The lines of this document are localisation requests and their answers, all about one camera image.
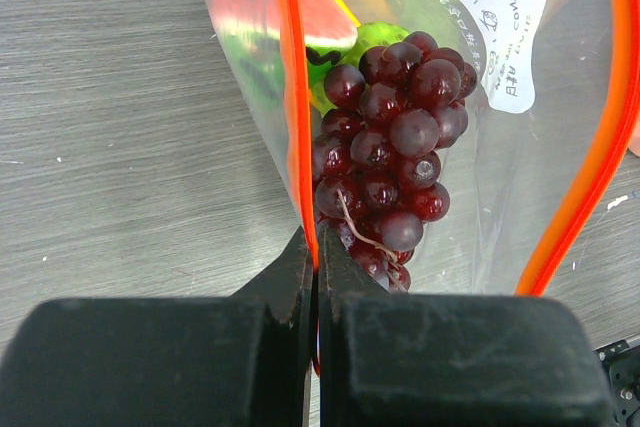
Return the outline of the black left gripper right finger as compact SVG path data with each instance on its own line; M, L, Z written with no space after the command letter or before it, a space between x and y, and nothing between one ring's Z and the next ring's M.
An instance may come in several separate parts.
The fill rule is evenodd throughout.
M576 316L527 296L400 294L317 234L324 426L604 426L608 381Z

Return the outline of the clear zip top bag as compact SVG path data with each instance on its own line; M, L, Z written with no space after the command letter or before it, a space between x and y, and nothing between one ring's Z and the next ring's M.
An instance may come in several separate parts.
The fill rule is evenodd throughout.
M338 0L356 23L348 8ZM397 22L475 66L469 127L442 152L449 215L411 261L418 287L540 295L610 184L639 114L639 0L396 0ZM281 39L282 108L249 109L311 223L311 105L297 0Z

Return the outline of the green custard apple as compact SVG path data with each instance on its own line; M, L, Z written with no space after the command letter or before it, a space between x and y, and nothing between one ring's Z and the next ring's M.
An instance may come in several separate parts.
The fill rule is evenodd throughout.
M359 66L362 55L370 48L383 46L403 41L409 31L402 26L390 24L382 21L361 24L357 28L358 37L354 47L348 51L338 62L338 64L349 64L354 67ZM326 74L320 75L318 80L311 83L311 105L323 117L327 112L335 109L324 92L324 78Z

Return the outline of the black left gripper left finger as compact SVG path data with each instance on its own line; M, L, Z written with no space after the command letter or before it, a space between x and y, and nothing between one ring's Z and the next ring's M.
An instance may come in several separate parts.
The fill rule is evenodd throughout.
M1 361L5 426L305 426L304 234L228 297L59 298Z

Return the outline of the watermelon slice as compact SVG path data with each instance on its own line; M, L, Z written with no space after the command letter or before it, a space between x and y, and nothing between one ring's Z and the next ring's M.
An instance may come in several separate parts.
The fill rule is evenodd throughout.
M211 23L250 110L282 108L285 0L205 0ZM297 0L308 82L320 81L355 46L356 23L338 0Z

